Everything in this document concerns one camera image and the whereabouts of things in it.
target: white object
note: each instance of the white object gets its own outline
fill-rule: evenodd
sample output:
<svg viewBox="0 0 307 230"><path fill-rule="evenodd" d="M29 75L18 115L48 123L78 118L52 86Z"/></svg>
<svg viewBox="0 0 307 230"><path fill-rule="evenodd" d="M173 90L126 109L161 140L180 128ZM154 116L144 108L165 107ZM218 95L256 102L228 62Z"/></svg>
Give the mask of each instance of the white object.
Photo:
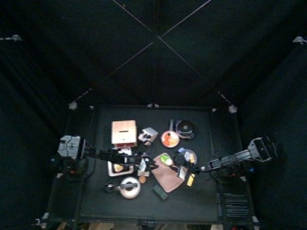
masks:
<svg viewBox="0 0 307 230"><path fill-rule="evenodd" d="M137 139L144 143L145 146L149 146L157 135L158 132L153 128L144 128Z"/></svg>
<svg viewBox="0 0 307 230"><path fill-rule="evenodd" d="M136 146L136 121L121 120L112 122L112 144L114 147Z"/></svg>
<svg viewBox="0 0 307 230"><path fill-rule="evenodd" d="M126 148L121 148L121 150L118 151L118 154L126 154L126 155L130 155L132 154L132 151L130 151L130 148L126 147ZM113 163L112 162L108 162L108 172L109 172L109 176L121 176L121 175L126 175L126 174L130 174L133 172L133 166L130 165L129 166L129 170L128 171L122 171L122 172L112 172L112 168L113 168Z"/></svg>
<svg viewBox="0 0 307 230"><path fill-rule="evenodd" d="M140 192L138 180L134 177L126 177L126 178L124 178L124 180L121 181L120 184L129 184L129 183L136 183L137 186L132 187L132 188L126 188L126 189L120 189L120 193L121 193L122 197L125 197L126 199L134 198Z"/></svg>

